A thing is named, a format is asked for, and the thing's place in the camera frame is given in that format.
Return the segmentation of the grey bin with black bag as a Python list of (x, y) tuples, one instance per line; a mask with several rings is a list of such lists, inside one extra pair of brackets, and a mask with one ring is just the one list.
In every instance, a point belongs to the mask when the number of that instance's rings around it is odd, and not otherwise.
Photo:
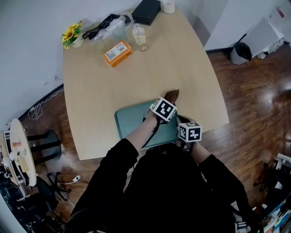
[(251, 60), (252, 53), (249, 46), (244, 42), (237, 42), (230, 52), (230, 61), (235, 65), (241, 65)]

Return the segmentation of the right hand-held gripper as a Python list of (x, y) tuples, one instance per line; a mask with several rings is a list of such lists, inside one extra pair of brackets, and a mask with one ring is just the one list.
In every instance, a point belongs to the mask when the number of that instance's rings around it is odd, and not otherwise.
[(188, 143), (201, 141), (202, 126), (196, 120), (190, 120), (182, 115), (178, 115), (176, 120), (178, 124), (178, 136), (183, 149), (187, 148)]

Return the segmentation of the round wooden side table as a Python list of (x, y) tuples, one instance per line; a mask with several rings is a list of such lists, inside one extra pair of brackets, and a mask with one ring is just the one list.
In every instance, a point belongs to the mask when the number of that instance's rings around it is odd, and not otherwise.
[[(12, 147), (13, 142), (21, 142), (21, 146)], [(30, 145), (27, 140), (25, 129), (18, 119), (13, 119), (10, 124), (10, 147), (12, 152), (17, 152), (18, 155), (22, 155), (25, 158), (27, 166), (29, 168), (29, 171), (25, 172), (29, 179), (29, 186), (35, 186), (37, 173), (35, 170), (34, 159), (30, 151)]]

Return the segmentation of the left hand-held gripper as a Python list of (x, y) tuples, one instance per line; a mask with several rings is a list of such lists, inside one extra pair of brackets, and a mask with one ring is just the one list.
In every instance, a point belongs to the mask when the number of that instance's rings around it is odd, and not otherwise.
[(167, 124), (177, 112), (177, 108), (165, 98), (158, 97), (155, 102), (150, 105), (149, 109), (145, 111), (143, 121), (146, 119), (149, 111), (153, 112), (155, 115), (157, 124)]

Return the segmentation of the black box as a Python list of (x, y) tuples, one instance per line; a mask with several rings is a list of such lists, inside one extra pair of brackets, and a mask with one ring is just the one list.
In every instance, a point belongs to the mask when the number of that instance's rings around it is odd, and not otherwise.
[(161, 2), (159, 0), (142, 0), (131, 16), (137, 24), (151, 25), (160, 10)]

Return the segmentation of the brown cloth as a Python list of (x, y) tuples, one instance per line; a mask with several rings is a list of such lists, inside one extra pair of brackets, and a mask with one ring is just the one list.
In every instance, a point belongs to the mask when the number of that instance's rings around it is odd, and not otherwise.
[(171, 91), (168, 91), (166, 94), (165, 94), (165, 99), (170, 102), (172, 105), (175, 106), (175, 103), (179, 97), (179, 93), (180, 93), (180, 90), (177, 89), (177, 90), (171, 90)]

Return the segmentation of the person's left forearm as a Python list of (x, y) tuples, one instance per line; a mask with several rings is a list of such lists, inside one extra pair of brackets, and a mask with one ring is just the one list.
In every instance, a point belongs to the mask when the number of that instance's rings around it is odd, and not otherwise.
[(135, 147), (137, 151), (139, 151), (149, 139), (156, 125), (156, 115), (152, 111), (149, 111), (146, 119), (133, 132), (131, 132), (126, 139)]

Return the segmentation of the black office chair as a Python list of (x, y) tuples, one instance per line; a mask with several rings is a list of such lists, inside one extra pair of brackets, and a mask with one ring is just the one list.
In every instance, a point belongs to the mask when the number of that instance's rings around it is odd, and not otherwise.
[(43, 197), (44, 201), (46, 202), (49, 211), (51, 211), (56, 217), (62, 217), (62, 212), (60, 215), (57, 216), (55, 213), (56, 207), (58, 205), (58, 200), (68, 202), (68, 198), (63, 195), (63, 193), (71, 193), (71, 189), (63, 189), (59, 187), (59, 180), (58, 176), (60, 172), (56, 172), (55, 175), (52, 173), (47, 174), (47, 178), (50, 181), (48, 184), (44, 179), (37, 176), (36, 177), (36, 186), (38, 188), (39, 193)]

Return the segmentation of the clear plastic bottle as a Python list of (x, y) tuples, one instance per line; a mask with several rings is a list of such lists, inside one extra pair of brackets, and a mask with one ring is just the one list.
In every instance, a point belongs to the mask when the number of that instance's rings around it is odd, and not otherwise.
[(139, 24), (135, 23), (133, 25), (132, 34), (135, 39), (136, 44), (139, 46), (141, 51), (148, 50), (148, 44), (146, 41), (145, 29)]

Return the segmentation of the person's black clothing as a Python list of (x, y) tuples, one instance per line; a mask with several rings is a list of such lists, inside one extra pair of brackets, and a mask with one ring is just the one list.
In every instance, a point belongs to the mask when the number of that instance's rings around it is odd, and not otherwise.
[(196, 163), (171, 143), (139, 158), (120, 140), (101, 160), (64, 233), (235, 233), (232, 203), (256, 224), (243, 184), (214, 155)]

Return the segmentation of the wooden block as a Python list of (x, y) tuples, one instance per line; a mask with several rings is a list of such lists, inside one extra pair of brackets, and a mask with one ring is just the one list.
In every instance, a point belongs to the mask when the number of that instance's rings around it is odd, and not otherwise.
[(27, 166), (26, 160), (22, 155), (18, 155), (18, 162), (20, 164), (22, 172), (28, 172), (29, 171), (29, 168)]

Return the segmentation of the orange cardboard box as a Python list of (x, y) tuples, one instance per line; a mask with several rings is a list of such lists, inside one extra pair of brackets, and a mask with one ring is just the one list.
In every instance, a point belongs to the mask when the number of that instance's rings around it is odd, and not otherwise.
[(105, 52), (102, 56), (106, 63), (114, 68), (132, 54), (131, 46), (125, 41), (119, 41), (114, 47)]

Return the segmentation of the green tray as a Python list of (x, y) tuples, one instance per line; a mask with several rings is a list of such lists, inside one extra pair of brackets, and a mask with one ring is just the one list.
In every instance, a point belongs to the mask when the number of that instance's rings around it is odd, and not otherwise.
[[(125, 138), (133, 132), (143, 120), (145, 112), (155, 101), (147, 101), (136, 105), (121, 108), (115, 112), (115, 122), (120, 138)], [(160, 125), (157, 133), (151, 138), (144, 149), (172, 143), (178, 140), (177, 115), (175, 114), (168, 124)]]

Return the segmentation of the white cabinet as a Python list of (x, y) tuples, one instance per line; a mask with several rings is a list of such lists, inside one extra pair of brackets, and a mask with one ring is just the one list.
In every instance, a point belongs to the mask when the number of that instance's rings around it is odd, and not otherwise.
[(249, 46), (252, 58), (261, 53), (274, 52), (284, 43), (284, 35), (276, 29), (266, 18), (254, 26), (242, 42)]

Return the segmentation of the person's right forearm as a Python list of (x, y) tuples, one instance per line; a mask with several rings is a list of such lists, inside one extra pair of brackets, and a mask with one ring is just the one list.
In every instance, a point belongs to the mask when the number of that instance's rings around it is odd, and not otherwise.
[(204, 162), (207, 158), (214, 157), (214, 155), (208, 152), (199, 142), (194, 143), (191, 156), (198, 165)]

